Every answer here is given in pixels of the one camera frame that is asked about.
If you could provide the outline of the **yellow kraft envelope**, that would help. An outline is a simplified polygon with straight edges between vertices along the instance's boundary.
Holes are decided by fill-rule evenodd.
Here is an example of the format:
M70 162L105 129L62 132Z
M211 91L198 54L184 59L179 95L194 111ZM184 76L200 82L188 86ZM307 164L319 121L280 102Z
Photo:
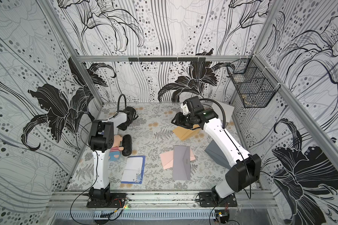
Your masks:
M182 127L176 127L173 130L173 133L181 140L185 141L195 135L197 135L200 132L201 128L199 125L195 125L193 129L186 129Z

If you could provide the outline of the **dark grey envelope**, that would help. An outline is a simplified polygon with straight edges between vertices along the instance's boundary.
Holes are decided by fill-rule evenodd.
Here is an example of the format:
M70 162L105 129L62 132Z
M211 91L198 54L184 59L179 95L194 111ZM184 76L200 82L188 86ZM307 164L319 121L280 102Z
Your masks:
M227 169L231 169L230 164L228 163L227 158L225 157L222 150L216 144L214 140L210 142L210 144L205 149L205 152L212 158L218 165L223 166Z

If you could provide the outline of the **lilac grey envelope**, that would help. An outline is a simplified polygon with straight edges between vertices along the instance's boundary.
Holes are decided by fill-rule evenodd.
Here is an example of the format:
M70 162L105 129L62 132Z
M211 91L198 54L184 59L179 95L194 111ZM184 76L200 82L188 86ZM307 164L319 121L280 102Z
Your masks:
M173 173L172 178L175 181L191 180L191 149L189 146L174 146L173 152Z

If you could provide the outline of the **white blue-bordered letter paper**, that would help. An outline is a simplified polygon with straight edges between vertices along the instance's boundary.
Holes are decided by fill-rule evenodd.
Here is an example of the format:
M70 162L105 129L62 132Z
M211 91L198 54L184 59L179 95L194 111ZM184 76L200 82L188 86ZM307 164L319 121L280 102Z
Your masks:
M144 177L145 156L129 156L126 161L122 184L141 184Z

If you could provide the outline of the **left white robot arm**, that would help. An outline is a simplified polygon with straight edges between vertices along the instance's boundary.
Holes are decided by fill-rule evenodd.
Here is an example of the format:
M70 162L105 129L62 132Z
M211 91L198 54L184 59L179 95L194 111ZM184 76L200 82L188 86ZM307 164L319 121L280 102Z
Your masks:
M121 94L117 101L115 114L106 120L94 120L91 123L88 146L94 157L94 183L89 188L88 196L95 200L109 201L110 181L107 175L109 162L120 156L132 154L131 135L120 135L138 118L136 110L127 106L126 96Z

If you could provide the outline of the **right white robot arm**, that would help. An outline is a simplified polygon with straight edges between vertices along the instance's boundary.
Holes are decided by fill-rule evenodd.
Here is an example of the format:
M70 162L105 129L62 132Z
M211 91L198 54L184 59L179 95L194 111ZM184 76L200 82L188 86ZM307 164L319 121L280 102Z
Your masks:
M215 141L231 167L223 182L212 188L212 198L216 201L237 193L260 179L261 158L244 149L225 128L226 114L220 103L197 96L186 99L181 104L172 124L196 130L198 125Z

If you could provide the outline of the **pink envelope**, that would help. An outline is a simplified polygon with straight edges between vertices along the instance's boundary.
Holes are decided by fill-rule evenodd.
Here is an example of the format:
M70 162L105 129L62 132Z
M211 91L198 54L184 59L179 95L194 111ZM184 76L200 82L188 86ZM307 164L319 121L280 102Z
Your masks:
M191 161L195 160L195 156L191 149L189 150L173 150L160 154L161 164L164 170L180 166L185 167Z

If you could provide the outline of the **white mini drawer cabinet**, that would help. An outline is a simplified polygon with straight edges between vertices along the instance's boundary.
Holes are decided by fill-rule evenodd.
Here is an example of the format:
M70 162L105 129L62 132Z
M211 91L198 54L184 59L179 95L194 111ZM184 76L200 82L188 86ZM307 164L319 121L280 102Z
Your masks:
M225 126L227 126L227 124L230 123L232 120L232 113L234 111L234 107L224 102L218 102L218 103L222 106L224 110L225 121L223 120L223 115L222 115L220 107L215 103L212 103L211 107L213 108L215 113L219 116L219 119L225 124Z

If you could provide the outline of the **pink plush doll toy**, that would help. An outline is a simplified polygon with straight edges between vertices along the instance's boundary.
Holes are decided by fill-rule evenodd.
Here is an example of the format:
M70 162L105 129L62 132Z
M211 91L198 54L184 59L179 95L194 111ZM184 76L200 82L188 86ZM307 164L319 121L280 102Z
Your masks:
M117 161L120 158L122 151L124 150L124 147L122 146L122 141L122 136L114 135L114 143L109 151L109 161Z

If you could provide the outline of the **small electronics board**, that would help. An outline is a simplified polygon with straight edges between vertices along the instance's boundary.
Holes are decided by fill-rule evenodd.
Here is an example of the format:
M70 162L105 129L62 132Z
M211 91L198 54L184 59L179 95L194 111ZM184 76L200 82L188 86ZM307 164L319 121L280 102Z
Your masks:
M215 210L215 221L220 224L226 224L229 221L229 214L227 211Z

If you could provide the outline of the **black bar on rail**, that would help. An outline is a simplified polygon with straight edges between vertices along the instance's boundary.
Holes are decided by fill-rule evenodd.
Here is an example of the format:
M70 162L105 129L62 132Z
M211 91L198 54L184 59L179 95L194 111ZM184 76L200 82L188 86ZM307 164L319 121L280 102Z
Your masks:
M206 57L129 57L129 62L185 62L206 61Z

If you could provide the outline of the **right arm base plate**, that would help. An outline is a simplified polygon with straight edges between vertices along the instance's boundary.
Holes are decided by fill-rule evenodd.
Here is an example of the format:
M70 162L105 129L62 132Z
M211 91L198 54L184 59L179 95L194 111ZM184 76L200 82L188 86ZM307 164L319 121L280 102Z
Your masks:
M213 207L237 207L237 201L234 194L225 198L220 198L211 192L199 192L195 198L202 208Z

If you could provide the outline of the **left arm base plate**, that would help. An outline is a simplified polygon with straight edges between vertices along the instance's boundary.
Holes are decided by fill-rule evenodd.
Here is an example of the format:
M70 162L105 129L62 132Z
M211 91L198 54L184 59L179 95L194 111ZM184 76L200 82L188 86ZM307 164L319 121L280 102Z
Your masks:
M126 193L112 193L109 195L109 199L94 198L87 194L89 199L87 201L87 208L111 208L118 209L124 206L126 202Z

